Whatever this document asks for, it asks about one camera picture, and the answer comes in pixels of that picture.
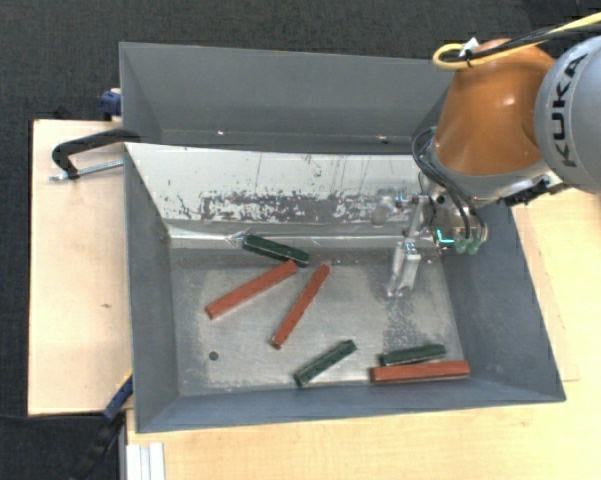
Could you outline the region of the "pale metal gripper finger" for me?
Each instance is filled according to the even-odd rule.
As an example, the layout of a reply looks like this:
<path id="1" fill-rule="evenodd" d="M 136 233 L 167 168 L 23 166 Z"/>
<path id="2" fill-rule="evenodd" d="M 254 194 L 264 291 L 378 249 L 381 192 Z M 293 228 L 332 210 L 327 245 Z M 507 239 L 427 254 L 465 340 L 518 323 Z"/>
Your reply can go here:
<path id="1" fill-rule="evenodd" d="M 402 274 L 398 283 L 399 291 L 411 291 L 414 287 L 417 271 L 421 261 L 420 254 L 406 254 Z"/>
<path id="2" fill-rule="evenodd" d="M 405 262 L 405 255 L 406 251 L 404 242 L 398 241 L 394 248 L 389 278 L 386 283 L 386 295 L 388 297 L 393 297 L 398 290 L 398 285 Z"/>

